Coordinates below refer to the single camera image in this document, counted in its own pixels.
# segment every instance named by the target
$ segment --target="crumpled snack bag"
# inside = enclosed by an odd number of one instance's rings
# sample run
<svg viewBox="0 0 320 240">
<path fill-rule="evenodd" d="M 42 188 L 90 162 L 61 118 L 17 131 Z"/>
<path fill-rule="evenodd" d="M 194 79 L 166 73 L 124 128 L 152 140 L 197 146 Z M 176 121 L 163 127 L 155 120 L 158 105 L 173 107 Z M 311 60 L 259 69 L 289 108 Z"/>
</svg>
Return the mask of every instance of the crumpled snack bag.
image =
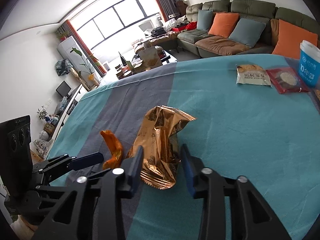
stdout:
<svg viewBox="0 0 320 240">
<path fill-rule="evenodd" d="M 167 189 L 176 183 L 178 140 L 176 133 L 196 118 L 168 106 L 156 106 L 143 118 L 138 135 L 127 157 L 143 147 L 141 179 L 155 188 Z"/>
</svg>

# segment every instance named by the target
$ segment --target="brown seat cushion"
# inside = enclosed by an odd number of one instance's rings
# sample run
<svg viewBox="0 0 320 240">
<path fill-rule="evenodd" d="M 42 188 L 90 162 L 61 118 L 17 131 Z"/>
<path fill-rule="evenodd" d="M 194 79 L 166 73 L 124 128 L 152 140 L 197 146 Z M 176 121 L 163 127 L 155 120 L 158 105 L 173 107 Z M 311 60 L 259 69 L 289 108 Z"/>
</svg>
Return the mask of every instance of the brown seat cushion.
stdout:
<svg viewBox="0 0 320 240">
<path fill-rule="evenodd" d="M 200 41 L 202 39 L 205 39 L 211 36 L 212 35 L 208 34 L 207 32 L 195 29 L 195 30 L 180 33 L 178 35 L 178 39 L 195 44 L 197 41 Z"/>
<path fill-rule="evenodd" d="M 271 45 L 276 46 L 279 39 L 279 20 L 271 19 Z"/>
<path fill-rule="evenodd" d="M 236 55 L 240 52 L 249 50 L 250 48 L 244 44 L 236 41 L 229 40 L 228 38 L 223 38 L 221 36 L 214 36 L 195 44 L 198 48 L 205 49 L 207 51 L 219 54 L 221 56 L 231 56 Z"/>
</svg>

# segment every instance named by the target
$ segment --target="blue container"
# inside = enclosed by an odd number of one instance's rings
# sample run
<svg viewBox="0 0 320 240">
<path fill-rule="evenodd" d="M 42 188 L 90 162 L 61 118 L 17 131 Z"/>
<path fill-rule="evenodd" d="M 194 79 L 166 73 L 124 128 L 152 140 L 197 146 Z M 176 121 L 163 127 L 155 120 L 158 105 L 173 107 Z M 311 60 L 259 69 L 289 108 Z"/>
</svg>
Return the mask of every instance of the blue container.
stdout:
<svg viewBox="0 0 320 240">
<path fill-rule="evenodd" d="M 320 50 L 308 41 L 300 44 L 299 76 L 309 87 L 314 88 L 320 76 Z"/>
</svg>

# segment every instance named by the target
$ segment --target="sofa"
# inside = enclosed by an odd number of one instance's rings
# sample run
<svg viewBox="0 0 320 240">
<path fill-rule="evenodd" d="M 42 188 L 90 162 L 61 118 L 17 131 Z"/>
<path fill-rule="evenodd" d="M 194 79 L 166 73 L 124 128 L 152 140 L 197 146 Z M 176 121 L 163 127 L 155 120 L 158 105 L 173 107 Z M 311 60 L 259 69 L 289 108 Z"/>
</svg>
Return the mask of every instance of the sofa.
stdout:
<svg viewBox="0 0 320 240">
<path fill-rule="evenodd" d="M 275 3 L 258 0 L 217 0 L 188 6 L 186 16 L 188 21 L 197 21 L 199 10 L 238 13 L 239 19 L 246 18 L 266 24 L 259 41 L 253 48 L 221 36 L 214 36 L 198 29 L 183 31 L 178 34 L 179 47 L 200 57 L 230 56 L 239 54 L 270 54 L 276 45 L 276 20 L 284 20 L 304 28 L 320 36 L 320 26 L 313 18 L 300 12 L 278 8 Z"/>
</svg>

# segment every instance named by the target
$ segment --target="blue cushion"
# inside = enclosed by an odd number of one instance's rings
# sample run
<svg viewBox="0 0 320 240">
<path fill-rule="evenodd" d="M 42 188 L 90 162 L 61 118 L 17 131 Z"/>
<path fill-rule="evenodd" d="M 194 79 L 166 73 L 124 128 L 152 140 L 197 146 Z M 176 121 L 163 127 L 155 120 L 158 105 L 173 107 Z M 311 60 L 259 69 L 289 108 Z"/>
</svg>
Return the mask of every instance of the blue cushion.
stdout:
<svg viewBox="0 0 320 240">
<path fill-rule="evenodd" d="M 230 34 L 229 39 L 253 48 L 265 27 L 265 23 L 242 18 Z"/>
<path fill-rule="evenodd" d="M 213 11 L 199 10 L 197 29 L 207 32 L 210 30 L 213 19 Z"/>
</svg>

